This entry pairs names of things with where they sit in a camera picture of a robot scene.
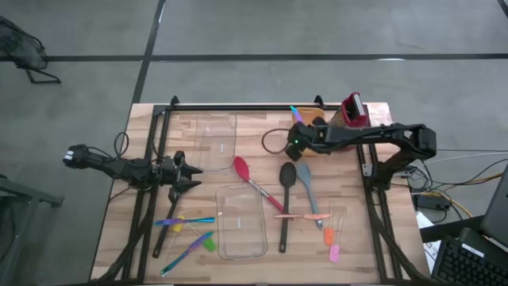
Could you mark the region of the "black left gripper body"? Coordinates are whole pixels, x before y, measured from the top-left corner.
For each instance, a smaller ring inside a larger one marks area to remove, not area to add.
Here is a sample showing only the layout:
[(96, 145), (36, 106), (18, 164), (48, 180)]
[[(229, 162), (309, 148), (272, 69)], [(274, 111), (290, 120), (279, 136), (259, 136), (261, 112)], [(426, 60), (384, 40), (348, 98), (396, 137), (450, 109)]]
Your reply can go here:
[(163, 157), (158, 160), (159, 166), (159, 186), (170, 186), (170, 195), (178, 195), (180, 193), (179, 185), (181, 183), (181, 169), (185, 162), (185, 154), (183, 151), (177, 151), (173, 157)]

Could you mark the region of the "grey utensil handle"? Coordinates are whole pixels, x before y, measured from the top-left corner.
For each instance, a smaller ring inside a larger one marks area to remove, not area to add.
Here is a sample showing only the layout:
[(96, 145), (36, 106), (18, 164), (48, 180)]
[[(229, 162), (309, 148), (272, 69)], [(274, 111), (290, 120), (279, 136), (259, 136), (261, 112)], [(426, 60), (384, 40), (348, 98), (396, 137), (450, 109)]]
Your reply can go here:
[(318, 208), (317, 200), (311, 188), (311, 172), (310, 167), (307, 163), (298, 163), (296, 166), (297, 176), (302, 181), (306, 188), (306, 192), (310, 201), (310, 208), (313, 215), (319, 215), (320, 211)]

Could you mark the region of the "black utensil handle with hole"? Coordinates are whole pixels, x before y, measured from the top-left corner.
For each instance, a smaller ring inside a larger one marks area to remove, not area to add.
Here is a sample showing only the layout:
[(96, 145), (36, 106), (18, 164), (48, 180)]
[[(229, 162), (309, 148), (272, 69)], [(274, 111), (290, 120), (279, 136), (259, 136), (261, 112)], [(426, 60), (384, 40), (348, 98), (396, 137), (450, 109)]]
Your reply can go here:
[[(284, 188), (284, 200), (283, 200), (283, 214), (289, 214), (290, 204), (290, 188), (295, 185), (296, 182), (296, 168), (293, 163), (286, 162), (280, 169), (279, 182)], [(279, 252), (285, 253), (287, 249), (287, 233), (288, 233), (288, 219), (284, 218), (281, 225), (281, 233), (279, 240)]]

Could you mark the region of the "red spoon steel handle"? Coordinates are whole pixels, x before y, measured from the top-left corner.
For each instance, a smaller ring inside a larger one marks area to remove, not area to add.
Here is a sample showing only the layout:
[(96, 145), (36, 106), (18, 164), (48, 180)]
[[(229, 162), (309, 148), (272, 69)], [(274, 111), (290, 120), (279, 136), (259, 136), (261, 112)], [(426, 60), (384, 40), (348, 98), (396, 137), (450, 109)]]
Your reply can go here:
[(235, 157), (233, 160), (233, 167), (237, 175), (245, 182), (252, 185), (263, 197), (265, 197), (280, 213), (284, 212), (284, 207), (272, 195), (265, 191), (259, 184), (255, 183), (249, 172), (249, 167), (242, 157)]

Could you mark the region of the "long black turner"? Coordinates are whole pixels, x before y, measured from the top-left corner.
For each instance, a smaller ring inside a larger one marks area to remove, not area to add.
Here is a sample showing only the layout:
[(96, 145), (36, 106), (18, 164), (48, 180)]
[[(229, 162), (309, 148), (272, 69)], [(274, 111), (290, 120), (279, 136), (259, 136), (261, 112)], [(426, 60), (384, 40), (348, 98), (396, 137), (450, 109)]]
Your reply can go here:
[[(173, 187), (171, 187), (169, 194), (168, 194), (168, 198), (171, 203), (171, 207), (170, 207), (169, 212), (167, 213), (166, 219), (173, 218), (176, 206), (178, 204), (179, 197), (180, 197), (180, 194)], [(155, 245), (154, 250), (152, 252), (153, 258), (160, 257), (160, 253), (163, 248), (168, 229), (169, 229), (169, 226), (162, 226), (162, 229), (161, 229), (159, 236), (157, 238), (157, 241), (156, 241), (156, 245)]]

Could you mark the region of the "tan plastic basket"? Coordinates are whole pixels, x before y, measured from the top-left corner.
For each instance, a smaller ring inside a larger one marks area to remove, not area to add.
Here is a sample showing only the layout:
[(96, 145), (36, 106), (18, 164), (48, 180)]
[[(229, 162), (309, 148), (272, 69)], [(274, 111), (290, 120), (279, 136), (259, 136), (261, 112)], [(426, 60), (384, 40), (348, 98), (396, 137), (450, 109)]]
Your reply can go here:
[[(301, 122), (305, 125), (313, 125), (312, 121), (316, 117), (320, 117), (326, 120), (326, 112), (322, 109), (316, 107), (297, 107), (296, 110), (301, 117)], [(316, 157), (318, 156), (318, 153), (315, 153), (310, 149), (306, 149), (302, 152), (302, 155), (304, 157)]]

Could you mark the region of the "iridescent table knife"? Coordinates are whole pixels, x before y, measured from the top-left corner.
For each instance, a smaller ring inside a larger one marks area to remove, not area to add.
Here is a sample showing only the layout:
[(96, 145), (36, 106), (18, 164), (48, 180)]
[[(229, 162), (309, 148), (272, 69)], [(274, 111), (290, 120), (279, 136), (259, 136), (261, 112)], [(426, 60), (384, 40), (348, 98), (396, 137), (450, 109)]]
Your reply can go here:
[(180, 263), (183, 259), (185, 259), (190, 253), (194, 252), (196, 249), (198, 249), (201, 245), (203, 245), (204, 241), (208, 238), (211, 238), (214, 234), (213, 231), (209, 231), (204, 233), (202, 236), (197, 238), (194, 242), (192, 242), (186, 250), (181, 253), (176, 259), (174, 259), (169, 265), (164, 267), (160, 271), (161, 276), (166, 276), (178, 263)]
[(207, 218), (166, 218), (153, 223), (154, 226), (172, 226), (184, 223), (212, 223), (215, 222), (215, 217)]

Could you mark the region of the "clear plastic bin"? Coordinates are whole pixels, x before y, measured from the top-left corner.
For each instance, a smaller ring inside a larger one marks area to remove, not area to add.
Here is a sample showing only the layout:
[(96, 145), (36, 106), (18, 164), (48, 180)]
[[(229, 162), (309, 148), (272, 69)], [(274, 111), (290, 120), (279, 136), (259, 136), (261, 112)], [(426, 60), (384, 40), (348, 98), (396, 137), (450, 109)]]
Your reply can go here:
[(219, 256), (225, 260), (263, 256), (268, 245), (261, 194), (243, 184), (220, 187), (215, 197)]
[(230, 168), (235, 157), (236, 140), (235, 114), (199, 114), (191, 164), (208, 172)]

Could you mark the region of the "yellow mini spatula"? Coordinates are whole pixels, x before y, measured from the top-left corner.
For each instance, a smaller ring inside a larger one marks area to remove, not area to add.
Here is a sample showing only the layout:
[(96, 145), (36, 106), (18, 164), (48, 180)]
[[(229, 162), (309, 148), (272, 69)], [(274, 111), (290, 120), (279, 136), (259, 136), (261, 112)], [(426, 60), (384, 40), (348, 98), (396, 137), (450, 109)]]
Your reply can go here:
[(171, 227), (171, 239), (167, 247), (166, 252), (167, 255), (171, 252), (171, 248), (175, 242), (175, 239), (179, 236), (180, 232), (182, 231), (182, 228), (183, 228), (182, 222), (176, 223)]

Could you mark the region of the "green mini spatula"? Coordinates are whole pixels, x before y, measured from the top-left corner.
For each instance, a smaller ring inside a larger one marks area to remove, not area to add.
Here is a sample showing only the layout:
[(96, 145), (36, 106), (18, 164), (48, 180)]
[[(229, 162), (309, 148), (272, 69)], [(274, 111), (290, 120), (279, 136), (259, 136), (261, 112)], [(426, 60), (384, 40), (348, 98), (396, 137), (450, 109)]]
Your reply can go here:
[[(202, 234), (193, 227), (190, 223), (187, 223), (187, 225), (194, 231), (194, 233), (200, 238)], [(205, 249), (207, 249), (210, 253), (214, 252), (217, 249), (217, 246), (211, 236), (207, 237), (206, 239), (202, 240), (202, 245)]]

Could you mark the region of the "copper table knife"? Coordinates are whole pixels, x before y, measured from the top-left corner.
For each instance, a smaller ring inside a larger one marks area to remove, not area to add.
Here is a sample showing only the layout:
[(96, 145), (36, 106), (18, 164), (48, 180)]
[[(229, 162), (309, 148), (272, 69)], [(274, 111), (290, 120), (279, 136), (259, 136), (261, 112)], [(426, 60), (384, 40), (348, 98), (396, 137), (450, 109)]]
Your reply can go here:
[(329, 218), (331, 214), (276, 214), (273, 218), (304, 218), (308, 220), (320, 220)]

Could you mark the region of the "grey side table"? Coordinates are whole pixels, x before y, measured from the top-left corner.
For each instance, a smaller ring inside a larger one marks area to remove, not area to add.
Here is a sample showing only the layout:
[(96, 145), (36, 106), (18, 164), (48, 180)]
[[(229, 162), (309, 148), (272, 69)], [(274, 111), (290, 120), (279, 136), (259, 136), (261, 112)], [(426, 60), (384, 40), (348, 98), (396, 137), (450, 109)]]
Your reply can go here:
[(0, 269), (3, 269), (3, 272), (0, 274), (0, 286), (9, 286), (13, 279), (14, 270), (21, 257), (22, 248), (27, 241), (28, 230), (35, 217), (38, 205), (45, 202), (51, 207), (61, 207), (64, 198), (14, 183), (4, 175), (0, 175), (0, 191), (10, 194), (10, 199), (19, 199), (26, 203), (25, 213), (21, 216), (20, 221), (16, 222), (16, 218), (13, 217), (13, 240), (5, 255), (0, 257)]

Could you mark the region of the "black keyboard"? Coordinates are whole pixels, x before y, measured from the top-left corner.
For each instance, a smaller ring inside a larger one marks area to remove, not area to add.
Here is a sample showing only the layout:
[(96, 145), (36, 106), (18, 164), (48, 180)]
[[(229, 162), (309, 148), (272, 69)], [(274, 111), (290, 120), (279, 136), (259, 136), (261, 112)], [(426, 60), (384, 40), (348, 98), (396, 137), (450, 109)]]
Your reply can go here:
[(508, 286), (508, 265), (454, 238), (440, 243), (431, 277), (443, 284)]

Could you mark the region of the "dark laptop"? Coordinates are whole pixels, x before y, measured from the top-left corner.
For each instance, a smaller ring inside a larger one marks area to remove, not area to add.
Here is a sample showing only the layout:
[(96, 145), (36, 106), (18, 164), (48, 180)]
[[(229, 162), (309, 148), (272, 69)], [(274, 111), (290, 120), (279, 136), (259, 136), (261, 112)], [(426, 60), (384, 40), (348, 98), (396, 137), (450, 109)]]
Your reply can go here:
[(485, 235), (508, 248), (508, 165), (498, 182), (480, 228)]

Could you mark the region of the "black aluminium frame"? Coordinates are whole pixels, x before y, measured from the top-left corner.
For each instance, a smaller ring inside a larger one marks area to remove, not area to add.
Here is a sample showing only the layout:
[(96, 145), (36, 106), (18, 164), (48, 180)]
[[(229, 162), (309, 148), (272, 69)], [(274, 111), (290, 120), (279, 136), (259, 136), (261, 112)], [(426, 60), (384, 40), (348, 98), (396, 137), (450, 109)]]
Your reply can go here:
[[(284, 155), (266, 153), (262, 135), (273, 128), (288, 127), (288, 105), (141, 103), (132, 107), (127, 132), (130, 157), (145, 153), (149, 137), (164, 137), (165, 151), (189, 152), (200, 114), (233, 114), (237, 117), (236, 152), (244, 157), (254, 180), (281, 198), (279, 170)], [(318, 202), (326, 207), (333, 200), (345, 217), (341, 229), (339, 261), (328, 259), (323, 234), (308, 221), (294, 220), (289, 225), (289, 246), (278, 251), (280, 223), (275, 208), (264, 203), (267, 252), (259, 257), (226, 260), (215, 252), (197, 249), (167, 276), (160, 270), (196, 239), (196, 229), (186, 228), (167, 243), (159, 257), (152, 252), (160, 228), (151, 226), (133, 250), (128, 278), (106, 278), (106, 272), (128, 242), (133, 218), (164, 218), (169, 212), (168, 188), (136, 195), (125, 184), (116, 183), (107, 205), (94, 264), (91, 286), (133, 286), (152, 284), (393, 284), (400, 271), (406, 283), (429, 278), (430, 271), (409, 191), (393, 184), (384, 199), (366, 188), (362, 166), (385, 161), (397, 151), (391, 144), (365, 145), (330, 156), (308, 158), (312, 188)]]

